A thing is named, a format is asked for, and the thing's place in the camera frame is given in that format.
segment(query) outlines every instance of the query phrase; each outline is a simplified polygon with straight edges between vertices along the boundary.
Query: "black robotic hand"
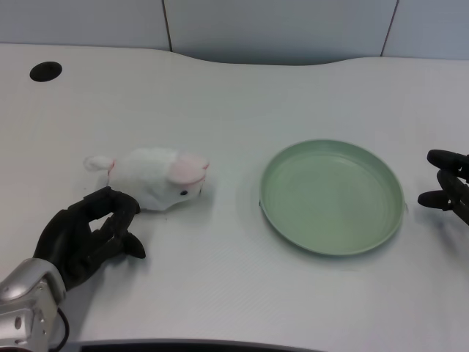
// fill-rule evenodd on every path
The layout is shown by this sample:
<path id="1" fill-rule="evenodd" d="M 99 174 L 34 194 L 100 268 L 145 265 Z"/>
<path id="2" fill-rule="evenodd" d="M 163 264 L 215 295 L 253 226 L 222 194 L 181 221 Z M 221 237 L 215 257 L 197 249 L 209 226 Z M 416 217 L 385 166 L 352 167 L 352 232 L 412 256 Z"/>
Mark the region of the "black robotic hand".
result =
<path id="1" fill-rule="evenodd" d="M 92 232 L 89 223 L 110 213 L 113 215 L 101 229 Z M 119 254 L 143 259 L 143 245 L 128 232 L 138 213 L 134 198 L 102 188 L 52 218 L 40 236 L 34 258 L 54 264 L 67 290 L 85 282 L 103 262 Z"/>
<path id="2" fill-rule="evenodd" d="M 469 156 L 430 150 L 426 159 L 440 170 L 437 173 L 442 191 L 430 191 L 418 196 L 418 203 L 428 208 L 452 210 L 469 224 L 469 187 L 458 178 L 469 182 Z"/>

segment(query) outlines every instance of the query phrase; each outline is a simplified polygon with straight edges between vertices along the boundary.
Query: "green plate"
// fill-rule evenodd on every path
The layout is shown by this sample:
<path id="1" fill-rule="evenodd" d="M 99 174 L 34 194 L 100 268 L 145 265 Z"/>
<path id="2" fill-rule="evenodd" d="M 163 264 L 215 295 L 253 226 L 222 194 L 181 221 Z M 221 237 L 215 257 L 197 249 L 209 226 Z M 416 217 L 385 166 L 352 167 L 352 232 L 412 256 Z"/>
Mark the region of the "green plate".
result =
<path id="1" fill-rule="evenodd" d="M 292 145 L 268 164 L 261 206 L 291 242 L 329 255 L 358 254 L 388 240 L 404 212 L 394 173 L 378 157 L 348 144 Z"/>

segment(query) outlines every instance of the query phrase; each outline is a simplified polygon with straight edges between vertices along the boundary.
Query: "cable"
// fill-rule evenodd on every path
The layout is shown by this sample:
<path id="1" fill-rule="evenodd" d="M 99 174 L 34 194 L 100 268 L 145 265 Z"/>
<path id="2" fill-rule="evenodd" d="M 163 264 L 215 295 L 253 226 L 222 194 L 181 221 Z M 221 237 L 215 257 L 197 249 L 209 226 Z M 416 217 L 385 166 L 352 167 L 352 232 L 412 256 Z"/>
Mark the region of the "cable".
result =
<path id="1" fill-rule="evenodd" d="M 64 327 L 65 327 L 65 334 L 64 337 L 62 338 L 62 341 L 57 345 L 55 348 L 50 348 L 49 352 L 59 352 L 62 347 L 65 346 L 65 343 L 67 343 L 68 340 L 68 335 L 70 334 L 70 325 L 68 325 L 68 320 L 63 311 L 60 308 L 57 308 L 57 312 L 59 313 L 60 317 L 62 318 L 62 321 L 64 322 Z"/>

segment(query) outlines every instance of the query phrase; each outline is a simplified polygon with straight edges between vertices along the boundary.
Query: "plush toy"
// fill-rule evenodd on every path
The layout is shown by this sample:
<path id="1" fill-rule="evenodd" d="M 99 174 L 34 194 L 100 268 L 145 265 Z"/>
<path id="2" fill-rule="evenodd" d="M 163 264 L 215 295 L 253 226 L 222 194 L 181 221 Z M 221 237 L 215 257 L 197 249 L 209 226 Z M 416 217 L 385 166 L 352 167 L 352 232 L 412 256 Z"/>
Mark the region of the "plush toy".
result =
<path id="1" fill-rule="evenodd" d="M 108 185 L 126 193 L 148 210 L 165 210 L 197 197 L 209 162 L 206 158 L 164 148 L 137 149 L 118 159 L 92 156 L 89 171 L 106 170 Z"/>

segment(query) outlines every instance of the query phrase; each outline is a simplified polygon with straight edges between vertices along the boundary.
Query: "pink ear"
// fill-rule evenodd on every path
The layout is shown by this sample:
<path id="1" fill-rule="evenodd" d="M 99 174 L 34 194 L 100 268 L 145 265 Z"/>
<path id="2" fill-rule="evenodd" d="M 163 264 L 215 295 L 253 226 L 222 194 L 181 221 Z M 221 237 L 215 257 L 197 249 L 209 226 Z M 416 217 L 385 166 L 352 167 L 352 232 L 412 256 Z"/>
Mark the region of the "pink ear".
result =
<path id="1" fill-rule="evenodd" d="M 168 181 L 176 183 L 177 185 L 187 185 L 202 180 L 205 177 L 205 169 L 195 167 L 178 158 L 170 167 L 168 171 Z"/>

